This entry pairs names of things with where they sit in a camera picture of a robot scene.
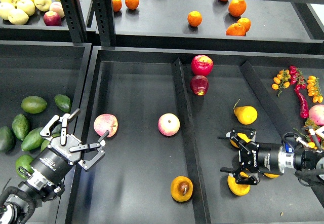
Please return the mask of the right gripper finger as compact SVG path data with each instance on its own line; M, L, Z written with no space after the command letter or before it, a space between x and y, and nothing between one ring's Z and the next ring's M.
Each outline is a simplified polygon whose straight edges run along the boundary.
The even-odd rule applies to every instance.
M241 170L242 168L233 169L228 167L222 167L220 169L221 172L232 174L237 184L257 185L259 183L257 177L254 175L248 177L241 176Z
M235 133L244 133L251 140L250 142L255 142L255 139L256 139L256 130L255 129L232 129L229 132L227 132L225 136L218 136L218 139L219 140L229 140L229 141L230 141L230 139L232 139L239 145L239 148L237 148L237 149L241 150L243 146L246 146L250 142L246 143L244 140L242 140L238 136L234 136Z

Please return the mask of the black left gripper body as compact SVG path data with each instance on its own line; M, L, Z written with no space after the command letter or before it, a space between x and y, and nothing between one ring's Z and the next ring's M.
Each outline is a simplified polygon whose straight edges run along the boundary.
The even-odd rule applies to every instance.
M81 152L71 152L70 148L81 144L72 134L67 137L66 145L61 145L60 137L55 137L30 165L35 173L39 172L52 183L59 183L81 159Z

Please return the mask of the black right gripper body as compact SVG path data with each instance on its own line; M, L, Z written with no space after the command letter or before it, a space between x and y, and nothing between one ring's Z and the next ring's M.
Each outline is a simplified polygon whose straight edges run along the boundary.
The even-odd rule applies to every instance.
M238 155L240 165L251 173L283 175L281 157L284 152L284 147L280 144L250 141L239 145Z

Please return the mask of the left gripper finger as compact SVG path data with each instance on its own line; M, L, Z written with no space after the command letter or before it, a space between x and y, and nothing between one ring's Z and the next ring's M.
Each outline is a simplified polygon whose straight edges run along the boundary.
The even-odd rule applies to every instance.
M104 134L97 140L96 143L91 144L79 144L69 148L71 153L81 152L87 153L91 151L97 151L96 155L93 156L90 160L84 160L79 158L78 164L84 169L85 172L95 166L105 155L105 150L103 149L106 145L105 138L109 135L109 131L106 130Z
M63 116L54 115L49 122L40 131L40 136L51 141L53 139L52 131L57 125L61 125L61 139L60 144L66 145L68 135L68 125L80 114L80 109L77 108L72 113L65 113Z

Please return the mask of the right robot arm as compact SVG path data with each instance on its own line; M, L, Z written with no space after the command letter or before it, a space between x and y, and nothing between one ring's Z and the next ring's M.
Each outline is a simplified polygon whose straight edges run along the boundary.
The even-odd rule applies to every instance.
M287 132L281 143L256 141L256 130L236 128L226 133L226 138L238 148L238 167L223 167L221 172L234 177L237 184L257 185L257 174L281 176L288 168L302 185L313 187L323 184L323 148L316 134L312 134L316 148L311 148L297 133Z

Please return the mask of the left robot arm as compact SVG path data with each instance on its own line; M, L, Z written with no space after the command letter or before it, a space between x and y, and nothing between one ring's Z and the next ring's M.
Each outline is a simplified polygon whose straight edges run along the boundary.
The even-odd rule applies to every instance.
M109 131L95 143L83 144L68 133L68 124L80 113L55 115L40 131L40 136L50 143L31 162L33 170L20 167L27 179L18 186L8 186L1 193L1 223L26 223L43 202L60 197L65 185L63 179L73 166L79 164L85 171L96 165L105 155L105 138Z

